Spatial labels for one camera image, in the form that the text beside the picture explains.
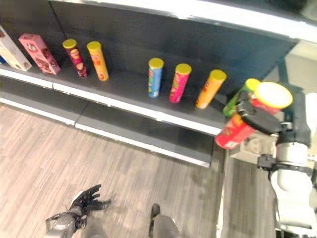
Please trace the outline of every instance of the shelf unit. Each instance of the shelf unit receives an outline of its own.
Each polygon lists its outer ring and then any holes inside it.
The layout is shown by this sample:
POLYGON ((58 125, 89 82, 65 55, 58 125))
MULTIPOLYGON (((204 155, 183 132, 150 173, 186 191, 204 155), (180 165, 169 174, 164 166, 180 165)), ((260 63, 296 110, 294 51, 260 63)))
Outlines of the shelf unit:
POLYGON ((113 72, 111 79, 101 82, 88 65, 90 75, 86 79, 78 77, 70 63, 63 65, 58 75, 43 74, 36 65, 28 72, 11 70, 7 65, 0 65, 0 75, 18 79, 39 86, 74 95, 93 102, 113 106, 137 113, 158 121, 190 128, 210 135, 217 135, 225 122, 221 113, 226 97, 219 95, 210 107, 201 110, 195 107, 195 100, 184 98, 180 104, 169 102, 169 92, 162 92, 155 99, 147 93, 148 79, 144 75, 128 72, 113 72))
POLYGON ((42 35, 61 72, 48 75, 36 65, 28 72, 0 65, 3 103, 205 167, 211 163, 213 137, 225 124, 221 111, 227 97, 248 77, 264 79, 299 36, 317 42, 309 24, 210 1, 17 1, 0 4, 1 25, 18 46, 22 33, 42 35), (66 38, 77 40, 88 78, 79 78, 73 68, 61 46, 66 38), (90 41, 103 46, 110 76, 106 82, 98 80, 88 63, 90 41), (148 60, 153 57, 165 63, 155 99, 147 93, 148 60), (188 63, 193 71, 175 105, 168 98, 179 63, 188 63), (215 68, 228 79, 207 109, 198 109, 195 100, 215 68))

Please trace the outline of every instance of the white box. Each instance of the white box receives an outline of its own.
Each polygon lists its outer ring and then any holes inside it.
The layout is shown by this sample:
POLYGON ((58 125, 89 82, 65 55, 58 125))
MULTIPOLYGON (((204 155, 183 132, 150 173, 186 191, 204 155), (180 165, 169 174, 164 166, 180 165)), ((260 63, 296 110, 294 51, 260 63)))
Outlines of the white box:
POLYGON ((28 71, 32 65, 0 26, 0 55, 13 68, 28 71))

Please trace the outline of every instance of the pink box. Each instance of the pink box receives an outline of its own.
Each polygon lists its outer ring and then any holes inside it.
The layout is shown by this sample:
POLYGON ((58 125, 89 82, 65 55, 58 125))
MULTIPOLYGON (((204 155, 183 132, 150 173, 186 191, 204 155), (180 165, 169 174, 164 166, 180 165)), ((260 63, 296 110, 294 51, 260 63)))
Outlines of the pink box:
POLYGON ((57 74, 60 68, 40 35, 24 33, 19 41, 44 73, 57 74))

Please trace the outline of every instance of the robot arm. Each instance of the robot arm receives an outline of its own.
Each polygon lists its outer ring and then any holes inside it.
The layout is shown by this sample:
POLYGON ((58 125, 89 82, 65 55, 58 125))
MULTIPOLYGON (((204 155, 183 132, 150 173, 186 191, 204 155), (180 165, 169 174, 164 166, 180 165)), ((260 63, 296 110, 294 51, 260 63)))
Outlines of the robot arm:
POLYGON ((96 194, 101 184, 81 191, 73 200, 69 210, 56 214, 46 220, 45 238, 71 238, 78 229, 85 228, 90 211, 104 210, 111 205, 111 200, 98 201, 96 194))
POLYGON ((307 167, 310 129, 306 122, 305 95, 301 88, 284 84, 293 95, 293 103, 284 111, 284 122, 261 109, 252 108, 246 94, 241 94, 237 112, 253 128, 266 133, 278 133, 276 158, 262 155, 258 167, 269 171, 275 192, 275 227, 283 233, 317 236, 317 221, 309 206, 313 185, 312 169, 307 167))

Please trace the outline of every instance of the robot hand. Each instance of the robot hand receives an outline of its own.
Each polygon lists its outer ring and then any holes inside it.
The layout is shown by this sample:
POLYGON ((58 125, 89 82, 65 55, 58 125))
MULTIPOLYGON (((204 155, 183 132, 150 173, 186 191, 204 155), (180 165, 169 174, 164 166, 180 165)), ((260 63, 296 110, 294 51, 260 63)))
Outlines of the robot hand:
POLYGON ((90 211, 105 210, 111 200, 98 201, 101 184, 81 191, 65 213, 56 214, 46 220, 46 238, 71 238, 78 230, 85 228, 90 211))

